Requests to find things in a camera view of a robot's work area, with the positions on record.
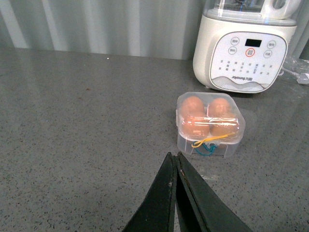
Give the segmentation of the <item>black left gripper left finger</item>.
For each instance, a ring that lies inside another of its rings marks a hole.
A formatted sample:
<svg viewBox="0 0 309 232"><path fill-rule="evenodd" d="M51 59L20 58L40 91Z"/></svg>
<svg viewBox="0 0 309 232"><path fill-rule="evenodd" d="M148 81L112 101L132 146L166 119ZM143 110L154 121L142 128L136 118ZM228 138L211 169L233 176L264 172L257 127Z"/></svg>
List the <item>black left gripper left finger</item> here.
<svg viewBox="0 0 309 232"><path fill-rule="evenodd" d="M176 204L177 168L168 152L142 204L123 231L172 232Z"/></svg>

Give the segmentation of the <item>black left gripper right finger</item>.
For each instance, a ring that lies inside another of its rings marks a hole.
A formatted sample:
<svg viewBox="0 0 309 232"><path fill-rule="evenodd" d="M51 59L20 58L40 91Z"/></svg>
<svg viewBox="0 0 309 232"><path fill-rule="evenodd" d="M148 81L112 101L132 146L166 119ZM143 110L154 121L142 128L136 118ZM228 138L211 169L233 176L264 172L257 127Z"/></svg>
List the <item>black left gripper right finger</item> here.
<svg viewBox="0 0 309 232"><path fill-rule="evenodd" d="M182 232L250 232L186 157L177 155L177 214Z"/></svg>

